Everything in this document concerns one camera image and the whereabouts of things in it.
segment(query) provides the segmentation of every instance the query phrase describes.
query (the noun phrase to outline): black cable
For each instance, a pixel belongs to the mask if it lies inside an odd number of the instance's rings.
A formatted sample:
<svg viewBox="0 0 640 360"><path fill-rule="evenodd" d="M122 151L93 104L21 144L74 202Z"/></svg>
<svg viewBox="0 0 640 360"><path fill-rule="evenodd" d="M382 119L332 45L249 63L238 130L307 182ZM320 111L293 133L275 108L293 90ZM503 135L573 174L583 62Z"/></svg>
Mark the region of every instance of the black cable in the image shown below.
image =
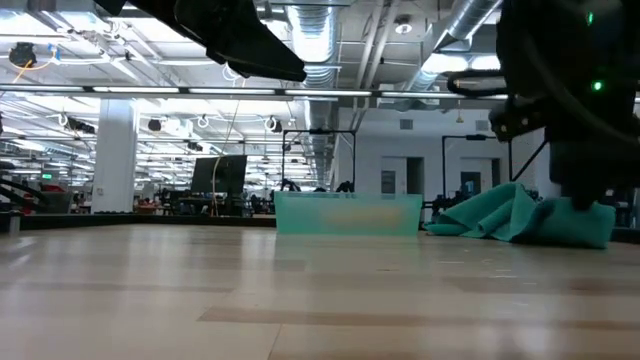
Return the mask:
<svg viewBox="0 0 640 360"><path fill-rule="evenodd" d="M529 159L527 160L526 163L524 163L524 165L522 166L522 169L520 169L520 171L518 171L518 173L516 174L516 176L513 177L513 179L511 179L511 181L518 181L518 179L520 179L520 177L522 176L522 174L524 174L525 171L527 171L527 169L529 168L529 166L531 165L531 163L533 162L533 160L536 159L536 157L538 157L538 154L540 154L540 152L542 151L542 149L544 149L544 147L548 144L548 141L545 140L542 142L542 144L540 144L540 146L536 149L536 151L534 151L534 153L529 157Z"/></svg>
<svg viewBox="0 0 640 360"><path fill-rule="evenodd" d="M459 80L464 79L478 79L478 78L495 78L504 77L502 70L465 70L459 72L446 73L448 77L447 89L454 94L463 95L469 98L479 98L495 95L508 94L506 87L488 88L488 89L469 89L460 87L456 84Z"/></svg>

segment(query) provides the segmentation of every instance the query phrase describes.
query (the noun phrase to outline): black metal frame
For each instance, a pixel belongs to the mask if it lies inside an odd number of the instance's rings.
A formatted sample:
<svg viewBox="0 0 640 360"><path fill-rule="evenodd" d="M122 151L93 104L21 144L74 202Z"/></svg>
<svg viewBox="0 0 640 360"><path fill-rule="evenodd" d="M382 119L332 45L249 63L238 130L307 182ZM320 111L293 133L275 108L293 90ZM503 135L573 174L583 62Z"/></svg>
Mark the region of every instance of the black metal frame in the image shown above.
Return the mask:
<svg viewBox="0 0 640 360"><path fill-rule="evenodd" d="M285 155L287 152L287 135L288 134L309 134L309 135L333 135L333 134L351 134L353 137L353 153L352 155L352 183L355 187L356 183L356 131L355 130L283 130L282 131L282 178L281 181L284 181L284 170L285 170Z"/></svg>
<svg viewBox="0 0 640 360"><path fill-rule="evenodd" d="M447 197L447 149L446 142L447 139L465 139L468 141L486 141L488 139L497 139L495 136L485 136L485 135L445 135L442 137L442 195ZM511 159L511 148L509 148L509 159Z"/></svg>
<svg viewBox="0 0 640 360"><path fill-rule="evenodd" d="M509 141L509 181L518 181L518 179L520 179L522 174L524 174L524 172L527 171L531 163L538 157L542 149L544 149L544 147L548 143L549 142L547 140L543 140L542 144L540 144L540 146L538 146L536 151L534 151L533 154L531 154L531 156L524 163L520 171L518 171L518 173L515 176L513 176L513 149L512 149L512 142Z"/></svg>

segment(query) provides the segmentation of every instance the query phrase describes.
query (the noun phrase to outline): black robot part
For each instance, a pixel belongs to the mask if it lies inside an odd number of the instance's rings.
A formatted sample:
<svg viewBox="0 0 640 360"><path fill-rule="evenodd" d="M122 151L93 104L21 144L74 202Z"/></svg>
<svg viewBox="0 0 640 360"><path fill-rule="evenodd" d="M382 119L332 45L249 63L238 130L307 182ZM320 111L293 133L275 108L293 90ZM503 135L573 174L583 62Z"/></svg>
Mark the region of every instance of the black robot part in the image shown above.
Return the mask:
<svg viewBox="0 0 640 360"><path fill-rule="evenodd" d="M122 0L95 0L113 15ZM238 74L301 82L304 62L258 19L251 0L130 0Z"/></svg>
<svg viewBox="0 0 640 360"><path fill-rule="evenodd" d="M640 2L505 0L497 25L501 69L467 71L449 89L509 95L490 115L500 141L545 128L550 177L577 209L615 186L640 184ZM460 89L455 80L503 76L505 88Z"/></svg>

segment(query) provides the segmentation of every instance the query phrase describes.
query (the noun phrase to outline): ceiling fixture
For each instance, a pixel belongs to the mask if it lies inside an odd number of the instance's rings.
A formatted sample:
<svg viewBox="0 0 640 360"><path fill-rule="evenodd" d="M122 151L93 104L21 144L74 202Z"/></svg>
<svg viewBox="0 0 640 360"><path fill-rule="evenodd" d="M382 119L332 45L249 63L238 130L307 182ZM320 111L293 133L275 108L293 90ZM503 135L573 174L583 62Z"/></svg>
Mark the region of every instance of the ceiling fixture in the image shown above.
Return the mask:
<svg viewBox="0 0 640 360"><path fill-rule="evenodd" d="M32 68L37 63L36 54L33 52L33 44L19 42L9 51L9 62L21 69Z"/></svg>
<svg viewBox="0 0 640 360"><path fill-rule="evenodd" d="M67 117L67 114L65 113L58 114L58 124L60 124L60 126L67 126L68 123L69 123L69 118Z"/></svg>
<svg viewBox="0 0 640 360"><path fill-rule="evenodd" d="M147 124L147 126L149 127L149 130L151 130L151 131L160 131L160 130L162 130L162 124L160 123L160 120L158 120L158 119L149 120L149 124Z"/></svg>
<svg viewBox="0 0 640 360"><path fill-rule="evenodd" d="M276 119L273 115L269 116L269 118L264 121L264 128L274 134L280 134L282 132L282 124L280 123L280 120Z"/></svg>
<svg viewBox="0 0 640 360"><path fill-rule="evenodd" d="M202 148L202 146L201 146L201 145L198 145L197 143L194 143L194 142L192 142L192 141L190 141L190 142L187 144L187 148L188 148L189 150L198 151L198 152L202 152L202 150L203 150L203 148Z"/></svg>
<svg viewBox="0 0 640 360"><path fill-rule="evenodd" d="M207 119L206 114L202 115L202 117L198 119L198 127L200 127L201 129L209 127L209 119Z"/></svg>
<svg viewBox="0 0 640 360"><path fill-rule="evenodd" d="M66 129L69 129L71 131L81 131L85 134L91 134L91 135L95 135L96 133L96 128L91 126L91 125L87 125L85 123L83 123L82 121L78 121L72 117L69 117L67 115L62 115L58 118L58 122L64 121L65 125L63 125Z"/></svg>
<svg viewBox="0 0 640 360"><path fill-rule="evenodd" d="M410 24L411 16L409 15L400 15L396 18L396 33L400 35L405 35L413 30L413 26Z"/></svg>

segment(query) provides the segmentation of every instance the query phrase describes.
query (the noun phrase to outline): white door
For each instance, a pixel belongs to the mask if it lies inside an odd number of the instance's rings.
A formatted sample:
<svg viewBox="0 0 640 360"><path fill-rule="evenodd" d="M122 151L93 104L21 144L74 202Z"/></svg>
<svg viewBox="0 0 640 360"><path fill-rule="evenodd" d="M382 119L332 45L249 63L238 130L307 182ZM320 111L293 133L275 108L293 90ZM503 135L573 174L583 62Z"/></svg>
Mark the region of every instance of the white door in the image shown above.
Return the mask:
<svg viewBox="0 0 640 360"><path fill-rule="evenodd" d="M383 157L380 173L383 194L407 193L407 158Z"/></svg>

